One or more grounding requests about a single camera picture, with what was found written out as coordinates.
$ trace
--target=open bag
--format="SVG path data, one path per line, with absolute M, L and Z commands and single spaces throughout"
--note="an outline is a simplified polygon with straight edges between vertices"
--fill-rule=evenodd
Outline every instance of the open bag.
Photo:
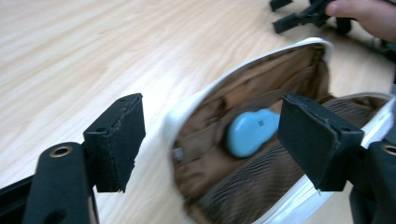
M 226 143 L 241 113 L 270 108 L 280 113 L 282 96 L 314 99 L 365 131 L 362 145 L 392 126 L 390 94 L 364 92 L 336 98 L 329 93 L 332 44 L 318 38 L 279 49 L 236 67 L 166 117 L 174 179 L 185 209 L 198 223 L 298 223 L 330 196 L 318 193 L 276 133 L 244 159 Z

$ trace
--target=human hand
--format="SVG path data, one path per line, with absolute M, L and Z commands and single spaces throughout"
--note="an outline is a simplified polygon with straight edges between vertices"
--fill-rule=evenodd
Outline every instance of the human hand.
M 371 35 L 396 41 L 396 4 L 384 0 L 335 0 L 326 6 L 326 14 L 353 18 Z

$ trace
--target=light blue soft object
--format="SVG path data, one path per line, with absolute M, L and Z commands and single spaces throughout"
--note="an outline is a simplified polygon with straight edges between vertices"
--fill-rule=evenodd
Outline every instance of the light blue soft object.
M 237 116 L 227 133 L 230 153 L 237 158 L 253 155 L 277 131 L 279 115 L 269 109 Z

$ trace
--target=black plastic part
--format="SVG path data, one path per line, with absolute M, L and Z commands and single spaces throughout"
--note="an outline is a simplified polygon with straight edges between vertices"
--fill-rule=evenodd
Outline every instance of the black plastic part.
M 349 155 L 360 149 L 364 132 L 311 99 L 296 94 L 283 99 L 279 141 L 316 189 L 343 190 Z
M 21 223 L 33 177 L 29 176 L 0 190 L 0 223 Z
M 352 24 L 349 18 L 336 18 L 337 32 L 340 35 L 346 35 L 352 29 Z
M 353 154 L 347 155 L 347 165 L 345 167 L 346 179 L 354 188 L 368 200 L 374 200 L 373 187 L 370 183 L 370 176 L 366 170 L 365 158 L 368 150 L 361 147 Z
M 299 25 L 300 18 L 295 13 L 273 22 L 275 32 L 281 34 Z
M 384 54 L 385 56 L 393 63 L 396 64 L 396 41 L 392 43 L 388 43 L 384 40 L 382 40 L 382 44 L 385 50 Z M 395 79 L 393 81 L 394 84 L 396 84 L 396 67 L 395 67 Z
M 276 33 L 281 34 L 298 25 L 305 25 L 308 23 L 313 23 L 318 28 L 322 27 L 326 23 L 326 20 L 330 18 L 330 16 L 326 15 L 325 9 L 331 1 L 332 0 L 311 0 L 311 6 L 306 8 L 300 14 L 296 15 L 293 13 L 287 17 L 273 22 Z M 289 0 L 271 1 L 270 6 L 274 11 L 285 6 L 286 4 L 289 4 L 290 2 L 291 1 Z M 349 18 L 337 18 L 336 23 L 337 32 L 342 35 L 347 34 L 352 28 Z
M 81 145 L 63 143 L 45 150 L 22 223 L 97 223 L 96 215 Z
M 277 9 L 284 7 L 293 1 L 291 0 L 271 0 L 270 1 L 270 7 L 273 11 L 276 11 Z
M 354 223 L 370 224 L 377 211 L 377 203 L 353 188 L 349 194 L 350 210 Z
M 377 210 L 372 223 L 394 223 L 396 220 L 396 146 L 372 143 L 365 157 Z
M 125 96 L 111 105 L 85 132 L 91 182 L 99 192 L 125 191 L 145 137 L 142 95 Z

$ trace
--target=wood grain surface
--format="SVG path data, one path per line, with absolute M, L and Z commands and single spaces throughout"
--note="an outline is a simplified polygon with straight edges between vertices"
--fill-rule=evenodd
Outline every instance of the wood grain surface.
M 191 222 L 162 139 L 163 118 L 177 102 L 252 57 L 311 36 L 335 45 L 333 94 L 390 90 L 393 65 L 368 48 L 372 38 L 356 23 L 347 36 L 333 20 L 275 34 L 271 22 L 307 6 L 272 12 L 262 0 L 0 0 L 0 188 L 32 175 L 48 147 L 82 143 L 112 102 L 141 92 L 147 136 L 126 192 L 96 194 L 101 222 Z M 307 223 L 350 223 L 348 192 L 337 195 L 326 204 L 331 210 Z

